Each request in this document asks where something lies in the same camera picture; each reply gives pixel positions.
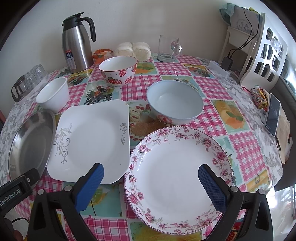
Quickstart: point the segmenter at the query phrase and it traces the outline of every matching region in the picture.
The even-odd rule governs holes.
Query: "floral tablecloth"
[[[52,72],[48,81],[67,77],[70,100],[60,113],[74,105],[93,104],[111,99],[122,99],[130,107],[130,143],[137,143],[152,131],[165,124],[150,116],[146,101],[148,87],[161,80],[176,80],[189,84],[204,101],[203,112],[187,126],[197,128],[212,136],[230,155],[234,184],[241,191],[269,190],[282,176],[282,165],[276,141],[270,137],[260,120],[259,111],[248,93],[232,78],[224,78],[208,67],[209,61],[182,55],[174,63],[158,62],[153,54],[149,61],[138,63],[135,78],[123,87],[109,86],[97,66],[76,74],[67,68]],[[15,104],[9,113],[0,135],[0,185],[9,180],[8,156],[12,139],[25,118],[40,109],[35,103],[38,92],[21,104]],[[66,183],[52,179],[45,170],[33,194],[16,206],[16,211],[29,218],[37,190],[60,191]],[[157,232],[142,223],[126,199],[122,180],[100,185],[81,215],[98,240],[178,240],[179,236]],[[62,212],[59,218],[69,240],[74,240]],[[182,240],[205,239],[216,221]]]

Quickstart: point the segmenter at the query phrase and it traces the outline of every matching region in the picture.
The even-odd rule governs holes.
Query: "wall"
[[[249,0],[249,6],[242,0],[234,2],[252,6],[279,21],[259,0]],[[72,14],[84,11],[84,17],[93,19],[97,41],[91,42],[92,50],[114,49],[125,41],[144,41],[157,52],[159,35],[164,34],[179,37],[184,54],[217,61],[227,30],[218,9],[225,3],[225,0],[41,0],[20,20],[0,51],[0,110],[7,117],[14,104],[12,85],[34,65],[41,63],[48,72],[66,66],[61,24]],[[281,22],[279,26],[286,34]]]

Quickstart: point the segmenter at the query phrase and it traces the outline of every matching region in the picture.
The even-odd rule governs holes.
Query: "metal screw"
[[[44,193],[44,190],[43,190],[43,189],[39,189],[37,193],[38,193],[39,195],[41,195],[41,194]]]
[[[237,192],[238,191],[238,188],[236,186],[231,186],[230,187],[230,190],[233,191],[233,192]]]
[[[260,194],[265,194],[265,191],[264,191],[262,188],[260,188],[258,192],[259,192]]]
[[[66,192],[71,191],[71,189],[72,189],[72,186],[71,185],[67,185],[67,186],[64,187],[64,190]]]

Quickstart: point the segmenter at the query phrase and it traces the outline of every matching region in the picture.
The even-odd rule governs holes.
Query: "hexagonal cutout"
[[[267,60],[271,60],[271,56],[272,56],[273,53],[274,52],[272,50],[272,47],[271,47],[271,45],[269,45],[269,47],[268,47],[268,54],[267,54]]]
[[[265,76],[269,73],[269,71],[270,71],[269,64],[266,64],[266,65],[264,66],[264,69],[263,69],[263,71],[262,71],[261,76],[262,76],[262,77],[265,77]]]
[[[255,72],[256,74],[259,74],[259,73],[261,72],[262,68],[263,68],[263,63],[262,63],[262,62],[258,62],[258,63],[257,63],[257,66],[256,66],[256,68],[255,68],[255,70],[254,70],[254,72]]]
[[[267,52],[267,44],[264,44],[263,49],[262,49],[262,53],[261,53],[261,58],[265,59],[266,52]]]
[[[278,70],[279,64],[280,64],[280,62],[279,62],[278,58],[276,56],[274,56],[274,59],[272,60],[272,67],[274,68],[275,71]]]
[[[279,51],[279,57],[280,57],[280,58],[283,57],[283,51],[284,51],[284,47],[281,46],[281,51]]]
[[[271,72],[270,75],[268,76],[267,80],[268,80],[269,82],[271,82],[271,81],[274,80],[274,78],[275,78],[275,75],[274,75],[273,72]]]
[[[273,36],[273,32],[270,28],[267,29],[267,34],[266,34],[266,39],[267,40],[271,40],[272,39],[272,36]]]

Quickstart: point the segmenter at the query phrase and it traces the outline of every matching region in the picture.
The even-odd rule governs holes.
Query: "white bowl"
[[[138,60],[131,56],[116,56],[99,65],[104,80],[114,86],[130,83],[135,75]]]
[[[61,77],[49,82],[37,95],[36,102],[53,113],[58,113],[70,99],[67,78]]]
[[[204,107],[202,97],[194,88],[175,80],[162,80],[151,85],[147,101],[158,119],[174,125],[193,121]]]

